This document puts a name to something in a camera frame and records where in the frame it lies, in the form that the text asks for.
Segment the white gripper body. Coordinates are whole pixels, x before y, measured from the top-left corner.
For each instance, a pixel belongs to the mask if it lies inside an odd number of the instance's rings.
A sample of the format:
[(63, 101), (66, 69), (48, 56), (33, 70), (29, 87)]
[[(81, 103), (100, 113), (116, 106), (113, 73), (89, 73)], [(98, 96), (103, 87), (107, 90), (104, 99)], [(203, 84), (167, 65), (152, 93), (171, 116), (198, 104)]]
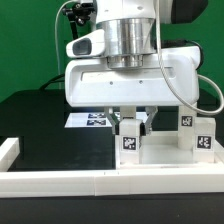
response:
[(199, 98), (197, 47), (167, 48), (162, 62), (143, 57), (138, 69), (110, 69), (104, 58), (73, 60), (65, 72), (65, 94), (73, 107), (178, 106)]

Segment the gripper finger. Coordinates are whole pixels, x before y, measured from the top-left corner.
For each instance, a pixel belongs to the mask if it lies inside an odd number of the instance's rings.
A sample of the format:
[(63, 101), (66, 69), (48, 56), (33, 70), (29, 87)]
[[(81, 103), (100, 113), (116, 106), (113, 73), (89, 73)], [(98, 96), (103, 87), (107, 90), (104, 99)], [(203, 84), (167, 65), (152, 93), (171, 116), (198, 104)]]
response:
[(112, 125), (112, 133), (114, 135), (119, 134), (119, 119), (114, 113), (114, 110), (112, 107), (105, 107), (104, 108), (104, 113), (109, 120), (110, 124)]
[(152, 123), (158, 112), (158, 108), (156, 106), (147, 106), (145, 108), (145, 112), (147, 115), (147, 119), (145, 122), (140, 124), (140, 134), (141, 135), (149, 135), (152, 131)]

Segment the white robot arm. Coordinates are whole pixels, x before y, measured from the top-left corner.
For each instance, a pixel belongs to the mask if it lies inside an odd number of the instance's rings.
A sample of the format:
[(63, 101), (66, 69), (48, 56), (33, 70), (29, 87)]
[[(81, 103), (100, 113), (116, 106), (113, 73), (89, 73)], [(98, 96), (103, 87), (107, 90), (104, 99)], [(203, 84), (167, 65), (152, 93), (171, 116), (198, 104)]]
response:
[(65, 94), (73, 107), (102, 107), (115, 134), (144, 107), (148, 123), (159, 106), (199, 98), (197, 47), (160, 40), (162, 24), (191, 23), (208, 0), (91, 0), (94, 30), (66, 46)]

